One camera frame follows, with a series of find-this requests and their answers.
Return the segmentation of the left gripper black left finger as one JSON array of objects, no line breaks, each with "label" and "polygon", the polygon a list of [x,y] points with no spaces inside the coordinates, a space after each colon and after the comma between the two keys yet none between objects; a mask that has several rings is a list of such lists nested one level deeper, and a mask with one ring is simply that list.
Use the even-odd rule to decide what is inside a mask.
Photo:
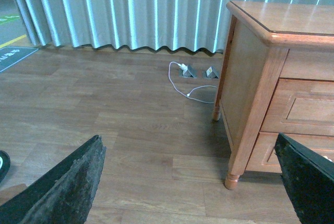
[{"label": "left gripper black left finger", "polygon": [[106,147],[95,135],[1,205],[1,223],[85,223],[95,198]]}]

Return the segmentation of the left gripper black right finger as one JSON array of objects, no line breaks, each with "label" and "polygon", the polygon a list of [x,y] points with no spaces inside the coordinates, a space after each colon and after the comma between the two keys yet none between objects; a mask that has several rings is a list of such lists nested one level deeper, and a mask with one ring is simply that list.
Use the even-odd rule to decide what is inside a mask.
[{"label": "left gripper black right finger", "polygon": [[275,152],[301,223],[333,223],[333,161],[279,133]]}]

